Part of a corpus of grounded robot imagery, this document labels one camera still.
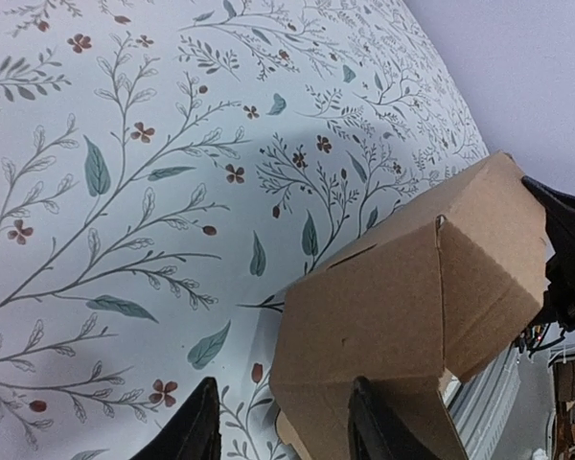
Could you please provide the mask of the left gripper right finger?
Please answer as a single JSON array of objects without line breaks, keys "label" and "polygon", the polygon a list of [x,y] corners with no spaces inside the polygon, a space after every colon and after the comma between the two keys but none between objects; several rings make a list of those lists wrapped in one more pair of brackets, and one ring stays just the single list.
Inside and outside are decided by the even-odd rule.
[{"label": "left gripper right finger", "polygon": [[349,399],[351,459],[418,459],[419,441],[365,377],[354,380]]}]

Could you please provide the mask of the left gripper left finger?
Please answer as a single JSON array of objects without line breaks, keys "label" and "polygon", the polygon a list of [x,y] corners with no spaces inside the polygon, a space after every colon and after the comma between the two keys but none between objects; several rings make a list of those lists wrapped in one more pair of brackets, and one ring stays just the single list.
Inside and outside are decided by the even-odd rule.
[{"label": "left gripper left finger", "polygon": [[219,460],[219,391],[204,378],[136,460]]}]

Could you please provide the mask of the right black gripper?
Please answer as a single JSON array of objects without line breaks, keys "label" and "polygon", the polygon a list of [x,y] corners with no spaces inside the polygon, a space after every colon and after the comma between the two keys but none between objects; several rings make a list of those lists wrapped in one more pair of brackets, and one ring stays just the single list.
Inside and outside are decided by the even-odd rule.
[{"label": "right black gripper", "polygon": [[547,261],[549,281],[543,307],[531,321],[532,327],[558,323],[575,331],[575,196],[554,190],[525,175],[522,185],[545,210],[545,232],[554,249]]}]

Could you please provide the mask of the brown cardboard box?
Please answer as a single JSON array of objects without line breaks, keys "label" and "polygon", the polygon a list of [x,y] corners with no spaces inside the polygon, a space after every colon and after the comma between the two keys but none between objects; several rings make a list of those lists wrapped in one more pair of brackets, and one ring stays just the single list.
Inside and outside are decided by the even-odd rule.
[{"label": "brown cardboard box", "polygon": [[443,459],[467,453],[443,401],[541,310],[545,212],[498,152],[418,195],[291,286],[270,389],[314,459],[348,457],[365,377]]}]

